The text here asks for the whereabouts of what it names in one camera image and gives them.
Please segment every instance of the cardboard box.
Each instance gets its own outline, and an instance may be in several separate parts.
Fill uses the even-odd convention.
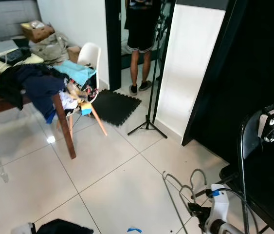
[[[23,31],[24,36],[31,40],[34,43],[38,43],[41,40],[49,37],[52,33],[54,33],[54,29],[48,25],[44,25],[43,27],[33,28],[32,24],[40,23],[38,20],[29,22],[29,23],[22,23],[21,28]]]
[[[80,48],[78,46],[72,46],[67,48],[69,58],[72,62],[77,63]]]

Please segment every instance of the blue tape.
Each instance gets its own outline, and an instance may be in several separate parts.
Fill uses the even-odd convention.
[[[127,230],[128,233],[129,233],[129,232],[132,232],[132,231],[137,231],[137,232],[139,232],[139,233],[142,233],[142,231],[141,231],[140,229],[137,229],[137,228],[129,228],[129,229]]]
[[[220,195],[220,193],[219,193],[219,191],[218,191],[218,190],[214,190],[214,191],[212,192],[212,195],[213,195],[213,196],[219,196],[219,195]]]

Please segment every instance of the chair leg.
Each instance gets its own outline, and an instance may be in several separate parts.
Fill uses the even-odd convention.
[[[57,128],[57,129],[60,128],[60,121],[59,121],[59,120],[57,120],[57,126],[56,126],[56,128]]]
[[[107,131],[106,131],[106,129],[104,128],[104,126],[103,126],[103,124],[102,124],[102,122],[101,122],[101,120],[100,120],[100,118],[99,118],[97,112],[95,111],[95,109],[93,108],[92,105],[91,105],[91,111],[92,111],[92,113],[93,113],[93,116],[94,116],[95,119],[97,120],[97,122],[98,122],[100,128],[102,129],[104,135],[107,136],[107,135],[108,135],[108,134],[107,134]]]
[[[69,128],[70,128],[71,138],[73,140],[73,115],[69,116]]]

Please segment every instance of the white tiled floor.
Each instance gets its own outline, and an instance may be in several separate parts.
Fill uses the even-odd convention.
[[[129,227],[145,234],[184,234],[162,172],[188,184],[193,170],[201,168],[213,183],[227,163],[196,141],[182,147],[156,131],[144,130],[127,136],[144,120],[146,109],[140,105],[121,127],[104,123],[108,136],[95,120],[81,117],[74,129],[74,160],[55,123],[46,125],[31,105],[25,106],[27,115],[16,109],[1,113],[0,154],[9,182],[0,178],[0,234],[9,234],[25,222],[35,222],[38,228],[56,218],[94,229],[96,234],[124,234]],[[49,136],[56,138],[52,145],[47,143]],[[196,189],[202,188],[200,182],[201,175],[196,175]],[[190,217],[179,198],[177,184],[169,180],[167,186],[187,232],[200,233],[196,218]],[[230,201],[229,218],[242,228],[240,202],[232,195]]]

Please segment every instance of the light blue towel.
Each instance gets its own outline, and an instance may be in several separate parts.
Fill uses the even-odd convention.
[[[96,74],[95,70],[68,60],[65,60],[60,66],[54,66],[54,68],[61,73],[69,75],[70,78],[81,86],[83,86],[90,77]]]

